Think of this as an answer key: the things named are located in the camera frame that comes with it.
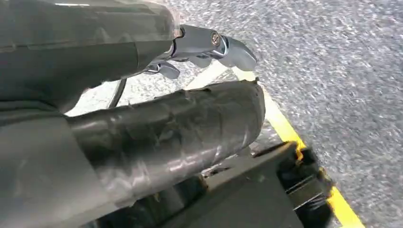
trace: parking space line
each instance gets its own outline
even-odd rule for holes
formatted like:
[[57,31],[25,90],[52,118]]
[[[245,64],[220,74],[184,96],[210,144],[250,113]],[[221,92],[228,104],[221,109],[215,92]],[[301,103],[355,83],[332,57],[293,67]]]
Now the parking space line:
[[224,73],[228,68],[219,61],[214,61],[208,68],[197,75],[193,81],[185,87],[185,90],[198,89],[205,87],[213,82],[218,76]]
[[[234,67],[232,70],[239,80],[254,81],[256,78],[253,72],[243,72],[236,67]],[[271,126],[277,132],[282,141],[296,141],[298,142],[300,149],[305,148],[306,146],[298,136],[297,132],[294,130],[289,121],[278,108],[276,102],[271,99],[270,95],[264,88],[263,93],[265,96],[266,105],[265,117],[270,122]],[[364,228],[364,225],[351,209],[350,205],[348,205],[346,200],[343,198],[340,191],[336,187],[333,187],[331,193],[332,197],[328,199],[328,203],[332,207],[335,216],[340,221],[343,228]]]

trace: gray asphalt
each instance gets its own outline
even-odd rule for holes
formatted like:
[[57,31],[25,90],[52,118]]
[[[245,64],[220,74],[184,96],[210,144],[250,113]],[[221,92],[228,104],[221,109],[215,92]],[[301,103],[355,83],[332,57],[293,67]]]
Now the gray asphalt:
[[[403,227],[403,1],[165,1],[182,23],[217,29],[256,53],[256,75],[367,228]],[[130,79],[122,104],[183,88],[202,71],[177,66],[176,81]],[[105,106],[113,89],[90,92],[75,114]],[[268,143],[279,141],[267,131]]]

